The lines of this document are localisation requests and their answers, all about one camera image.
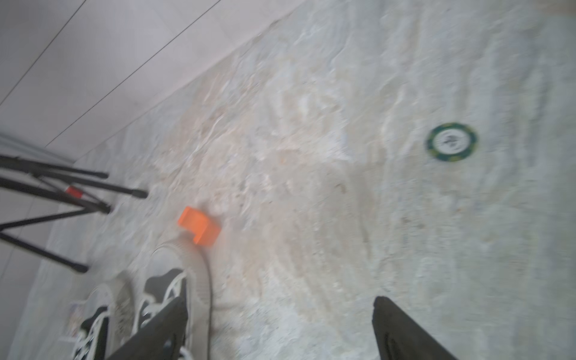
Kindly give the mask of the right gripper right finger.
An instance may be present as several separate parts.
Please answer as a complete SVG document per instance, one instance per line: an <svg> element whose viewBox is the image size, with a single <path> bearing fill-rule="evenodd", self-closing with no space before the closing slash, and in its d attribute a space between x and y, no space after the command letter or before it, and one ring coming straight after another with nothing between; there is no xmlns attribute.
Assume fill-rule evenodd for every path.
<svg viewBox="0 0 576 360"><path fill-rule="evenodd" d="M381 359L457 359L388 297L375 298L372 325Z"/></svg>

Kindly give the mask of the black canvas sneaker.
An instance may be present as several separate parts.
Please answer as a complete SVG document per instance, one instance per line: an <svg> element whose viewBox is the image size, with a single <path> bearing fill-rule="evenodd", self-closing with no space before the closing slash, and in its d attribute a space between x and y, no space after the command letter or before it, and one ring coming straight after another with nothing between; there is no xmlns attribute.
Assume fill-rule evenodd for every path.
<svg viewBox="0 0 576 360"><path fill-rule="evenodd" d="M108 359L131 336L134 297L126 272L96 286L82 311L73 359Z"/></svg>
<svg viewBox="0 0 576 360"><path fill-rule="evenodd" d="M180 359L208 359L212 319L212 285L201 251L186 238L160 244L145 267L143 291L138 296L133 334L136 334L174 298L184 300L188 319Z"/></svg>

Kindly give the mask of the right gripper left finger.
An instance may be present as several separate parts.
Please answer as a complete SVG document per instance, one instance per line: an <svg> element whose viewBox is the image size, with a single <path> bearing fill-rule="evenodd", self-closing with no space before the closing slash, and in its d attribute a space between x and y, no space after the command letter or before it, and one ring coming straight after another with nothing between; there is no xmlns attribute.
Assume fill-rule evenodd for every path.
<svg viewBox="0 0 576 360"><path fill-rule="evenodd" d="M108 359L180 359L188 310L176 297Z"/></svg>

